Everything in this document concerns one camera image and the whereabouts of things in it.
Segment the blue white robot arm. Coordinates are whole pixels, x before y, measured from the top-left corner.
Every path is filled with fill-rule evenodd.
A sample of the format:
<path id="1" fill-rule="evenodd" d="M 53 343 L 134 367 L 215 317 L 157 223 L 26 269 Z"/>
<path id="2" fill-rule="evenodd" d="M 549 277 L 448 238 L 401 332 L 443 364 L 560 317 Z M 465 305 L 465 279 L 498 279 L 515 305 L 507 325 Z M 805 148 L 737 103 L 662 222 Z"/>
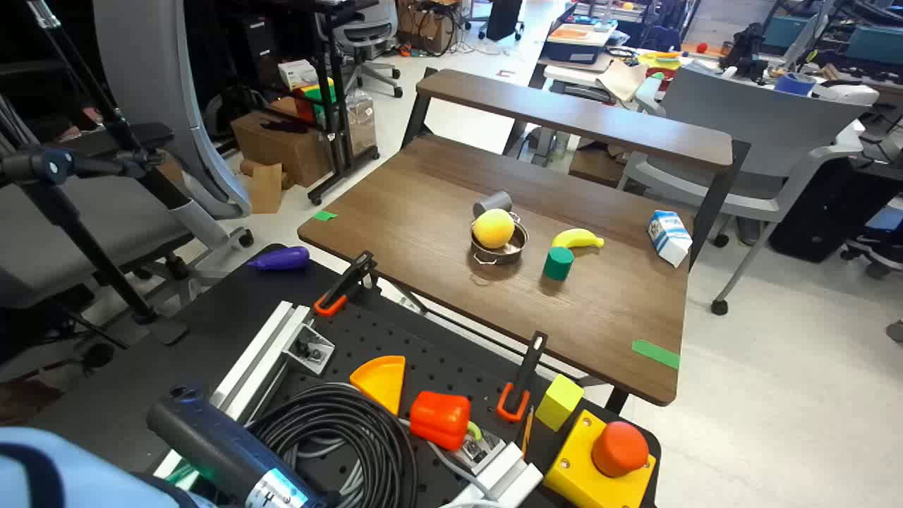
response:
<path id="1" fill-rule="evenodd" d="M 126 466 L 38 426 L 0 429 L 0 508 L 328 508 L 271 447 L 196 396 L 146 412 L 161 456 Z"/>

